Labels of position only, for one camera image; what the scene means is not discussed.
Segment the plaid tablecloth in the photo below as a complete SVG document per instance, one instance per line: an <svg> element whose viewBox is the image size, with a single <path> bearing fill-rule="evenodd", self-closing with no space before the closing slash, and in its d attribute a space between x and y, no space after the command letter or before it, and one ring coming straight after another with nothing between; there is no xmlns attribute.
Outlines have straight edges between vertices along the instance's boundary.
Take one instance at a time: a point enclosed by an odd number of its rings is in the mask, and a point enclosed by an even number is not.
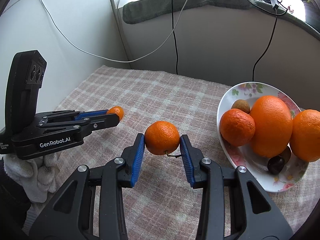
<svg viewBox="0 0 320 240"><path fill-rule="evenodd" d="M122 106L125 116L115 128L94 131L84 144L62 152L57 182L61 185L81 164L102 166L120 156L155 121L175 124L194 147L221 166L231 167L217 135L216 113L228 86L165 72L102 66L59 105L58 110L92 111ZM303 179L282 193L270 193L292 229L306 220L320 197L319 162L310 163ZM202 190L187 183L180 158L155 156L145 150L140 177L133 189L123 190L129 239L195 239ZM225 234L230 233L227 196ZM99 190L95 202L94 233L98 235Z"/></svg>

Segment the orange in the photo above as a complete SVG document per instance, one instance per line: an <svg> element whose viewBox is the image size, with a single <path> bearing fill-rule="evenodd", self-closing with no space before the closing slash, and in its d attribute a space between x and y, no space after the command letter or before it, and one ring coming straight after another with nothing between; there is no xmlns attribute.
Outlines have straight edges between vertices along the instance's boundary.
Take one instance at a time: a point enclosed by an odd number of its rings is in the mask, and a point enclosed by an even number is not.
<svg viewBox="0 0 320 240"><path fill-rule="evenodd" d="M252 150L267 158L282 153L292 133L292 117L286 104L277 97L263 96L252 106L250 116L256 124Z"/></svg>
<svg viewBox="0 0 320 240"><path fill-rule="evenodd" d="M306 162L320 158L320 112L308 109L296 115L290 147L294 155Z"/></svg>
<svg viewBox="0 0 320 240"><path fill-rule="evenodd" d="M121 121L124 116L124 111L121 106L114 106L113 108L110 108L106 114L117 114L119 116L119 121Z"/></svg>
<svg viewBox="0 0 320 240"><path fill-rule="evenodd" d="M147 128L144 141L149 152L154 155L165 155L178 148L180 135L172 123L157 121Z"/></svg>
<svg viewBox="0 0 320 240"><path fill-rule="evenodd" d="M222 115L219 128L222 137L228 143L239 147L251 140L254 135L255 124L250 115L240 109L233 108Z"/></svg>

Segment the metal screw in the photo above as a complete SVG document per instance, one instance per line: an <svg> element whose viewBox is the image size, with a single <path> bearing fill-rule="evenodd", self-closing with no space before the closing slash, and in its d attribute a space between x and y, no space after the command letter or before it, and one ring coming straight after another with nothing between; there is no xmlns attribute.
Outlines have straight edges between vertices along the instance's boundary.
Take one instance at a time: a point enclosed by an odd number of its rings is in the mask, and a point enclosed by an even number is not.
<svg viewBox="0 0 320 240"><path fill-rule="evenodd" d="M204 164L210 164L211 163L211 160L209 158L203 158L202 159L202 163Z"/></svg>
<svg viewBox="0 0 320 240"><path fill-rule="evenodd" d="M239 166L238 167L238 171L241 172L241 173L245 173L245 172L247 172L247 168L244 167L244 166Z"/></svg>
<svg viewBox="0 0 320 240"><path fill-rule="evenodd" d="M86 171L87 170L87 166L85 166L85 165L80 165L79 167L78 167L78 171L80 171L80 172L84 172L84 171Z"/></svg>
<svg viewBox="0 0 320 240"><path fill-rule="evenodd" d="M124 159L122 159L121 157L115 158L115 163L116 164L121 164L124 162Z"/></svg>

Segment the fruit plate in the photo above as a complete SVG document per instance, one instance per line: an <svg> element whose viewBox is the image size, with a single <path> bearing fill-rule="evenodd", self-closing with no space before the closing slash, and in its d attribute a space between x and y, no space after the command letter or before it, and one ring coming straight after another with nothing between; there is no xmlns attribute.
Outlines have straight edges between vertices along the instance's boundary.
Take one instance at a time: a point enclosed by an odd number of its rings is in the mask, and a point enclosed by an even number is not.
<svg viewBox="0 0 320 240"><path fill-rule="evenodd" d="M249 144L241 147L230 145L222 138L219 130L222 115L231 108L236 100L246 100L251 108L259 97L266 95L275 96L284 101L291 112L292 118L301 112L291 98L275 87L257 82L241 83L230 88L219 103L217 112L218 136L224 153L235 168L237 166L245 166L265 191L282 192L293 187L303 177L307 170L308 162L300 160L291 153L291 158L282 171L278 175L273 175L267 169L268 158L255 154Z"/></svg>

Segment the plate rim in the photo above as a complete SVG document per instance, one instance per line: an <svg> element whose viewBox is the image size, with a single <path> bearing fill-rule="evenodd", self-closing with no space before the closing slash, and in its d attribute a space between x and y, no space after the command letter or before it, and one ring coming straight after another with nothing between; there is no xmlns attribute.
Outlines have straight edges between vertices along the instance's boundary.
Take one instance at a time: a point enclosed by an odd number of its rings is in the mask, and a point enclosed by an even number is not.
<svg viewBox="0 0 320 240"><path fill-rule="evenodd" d="M230 89L228 89L228 90L224 93L224 95L222 96L222 98L220 99L220 102L219 102L219 105L218 105L218 109L217 109L217 122L216 122L216 125L217 125L217 133L218 133L218 138L219 138L219 141L220 141L220 145L221 145L221 147L222 147L222 149L223 149L223 152L224 152L225 156L228 158L229 162L231 163L231 165L232 165L234 168L237 168L237 166L235 165L235 163L234 163L234 162L232 161L232 159L230 158L230 155L229 155L229 154L228 154L228 155L226 154L226 152L228 152L228 151L227 151L227 149L225 148L224 143L222 143L223 140L222 140L222 136L221 136L220 129L219 129L220 123L219 123L219 120L218 120L218 112L219 112L219 109L220 109L220 106L221 106L221 102L222 102L223 98L227 95L227 93L228 93L230 90L232 90L234 87L237 87L237 86L243 85L243 84L247 84L247 83L262 84L262 85L266 85L266 86L268 86L268 87L272 87L272 88L276 89L277 91L279 91L279 92L283 93L284 95L286 95L286 96L295 104L295 106L299 109L299 111L302 112L301 109L300 109L300 107L298 107L298 105L291 99L291 97L289 97L286 93L282 92L280 89L278 89L278 88L276 88L276 87L274 87L274 86L271 86L271 85L269 85L269 84L265 84L265 83L262 83L262 82L247 81L247 82L242 82L242 83L236 84L236 85L234 85L233 87L231 87ZM304 171L304 173L303 173L303 175L301 176L301 178L300 178L294 185L296 185L296 184L303 178L303 176L305 175L305 173L306 173L306 171L307 171L307 169L308 169L308 166L309 166L309 163L308 163L308 162L306 162L306 163L307 163L306 170ZM265 191L267 191L267 192L272 192L272 193L279 193L279 191L269 191L269 190L265 190Z"/></svg>

